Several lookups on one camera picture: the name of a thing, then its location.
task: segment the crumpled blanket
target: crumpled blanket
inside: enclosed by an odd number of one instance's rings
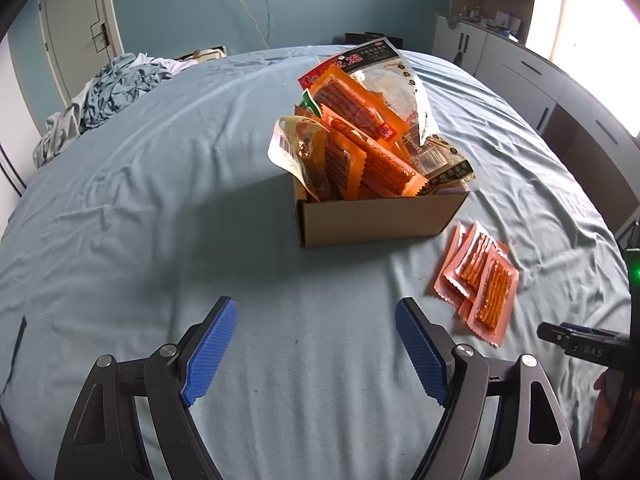
[[[71,99],[64,112],[56,112],[47,118],[47,133],[33,150],[33,163],[37,168],[42,167],[85,131],[97,128],[162,81],[192,64],[146,54],[114,57]]]
[[[160,64],[131,66],[134,54],[114,57],[95,77],[85,101],[82,126],[97,128],[173,74]]]

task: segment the brown cardboard box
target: brown cardboard box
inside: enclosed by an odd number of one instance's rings
[[[466,193],[313,202],[293,178],[298,237],[303,247],[435,236],[451,222]]]

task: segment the silver bolt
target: silver bolt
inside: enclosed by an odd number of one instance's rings
[[[98,357],[98,359],[96,360],[96,365],[98,365],[100,368],[106,368],[107,366],[109,366],[111,364],[111,361],[113,361],[113,358],[108,355],[101,355],[100,357]]]
[[[524,354],[522,356],[522,363],[531,368],[538,366],[538,360],[530,354]]]
[[[456,346],[456,352],[458,352],[459,355],[466,355],[468,357],[471,357],[474,354],[474,349],[469,345],[462,344]]]
[[[178,347],[176,345],[164,345],[160,347],[160,355],[162,357],[174,356],[177,351]]]

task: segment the teal wall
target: teal wall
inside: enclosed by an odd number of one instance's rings
[[[267,35],[265,0],[244,0]],[[224,44],[229,54],[262,50],[238,0],[113,0],[125,51],[177,57]],[[345,32],[383,32],[428,52],[434,13],[449,0],[270,0],[272,48],[331,44]]]
[[[53,81],[40,35],[38,0],[29,0],[9,30],[9,48],[22,96],[41,132],[46,119],[64,105]]]

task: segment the wrinkled bed sheet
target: wrinkled bed sheet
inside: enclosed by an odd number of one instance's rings
[[[535,354],[583,443],[600,369],[539,341],[536,327],[566,320],[628,330],[624,265],[568,171],[471,76],[408,54],[442,132],[481,179],[456,220],[479,219],[520,269],[500,348],[426,295],[451,227],[434,238],[298,246],[291,178],[268,161],[267,147],[274,121],[300,98],[296,79],[339,50],[289,48],[195,66],[88,131],[30,184],[0,244],[0,387],[27,321],[0,402],[38,480],[53,476],[95,359],[148,356],[222,294],[238,302],[238,330],[191,413],[227,479],[411,476],[441,408],[396,333],[403,296],[485,355]],[[141,411],[156,478],[167,478]],[[481,468],[491,428],[484,420],[468,478]]]

